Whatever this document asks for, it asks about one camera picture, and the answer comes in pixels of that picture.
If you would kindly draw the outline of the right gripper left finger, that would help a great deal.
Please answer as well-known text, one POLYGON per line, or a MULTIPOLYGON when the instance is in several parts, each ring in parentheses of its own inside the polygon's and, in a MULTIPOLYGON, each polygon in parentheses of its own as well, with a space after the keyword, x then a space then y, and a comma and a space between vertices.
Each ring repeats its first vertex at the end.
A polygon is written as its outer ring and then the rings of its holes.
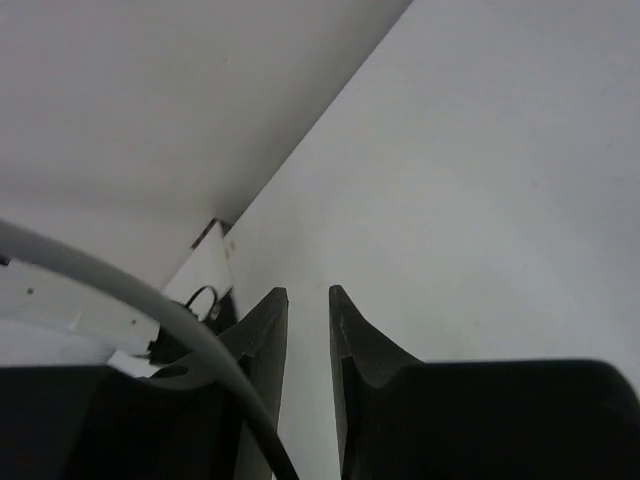
POLYGON ((152 378, 106 365, 4 368, 5 479, 268 479, 233 397, 194 356, 152 378))

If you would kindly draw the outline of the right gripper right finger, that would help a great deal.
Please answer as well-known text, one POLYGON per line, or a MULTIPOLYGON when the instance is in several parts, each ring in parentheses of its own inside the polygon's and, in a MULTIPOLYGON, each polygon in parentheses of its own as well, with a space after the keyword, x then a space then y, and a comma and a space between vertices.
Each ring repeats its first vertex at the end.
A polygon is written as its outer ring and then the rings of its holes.
POLYGON ((635 479, 639 399, 589 359, 423 362, 329 290, 344 479, 635 479))

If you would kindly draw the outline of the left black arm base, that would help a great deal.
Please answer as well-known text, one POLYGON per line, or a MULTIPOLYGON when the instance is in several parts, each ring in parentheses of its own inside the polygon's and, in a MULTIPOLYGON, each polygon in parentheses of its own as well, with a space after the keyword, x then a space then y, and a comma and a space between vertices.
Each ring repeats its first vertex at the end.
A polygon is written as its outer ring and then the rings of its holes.
MULTIPOLYGON (((238 322, 236 307, 230 293, 220 296, 211 285, 195 290, 185 302, 175 301, 198 323, 206 326, 214 335, 220 335, 238 322)), ((189 354, 191 350, 160 328, 155 340, 149 343, 146 358, 152 365, 171 364, 189 354)))

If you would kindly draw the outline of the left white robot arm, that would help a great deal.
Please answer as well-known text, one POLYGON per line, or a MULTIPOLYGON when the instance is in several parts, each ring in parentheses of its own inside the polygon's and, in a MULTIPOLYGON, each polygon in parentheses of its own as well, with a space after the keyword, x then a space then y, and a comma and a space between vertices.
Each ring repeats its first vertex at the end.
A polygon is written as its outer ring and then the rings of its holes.
POLYGON ((1 365, 101 365, 148 350, 159 327, 77 282, 10 260, 1 267, 1 365))

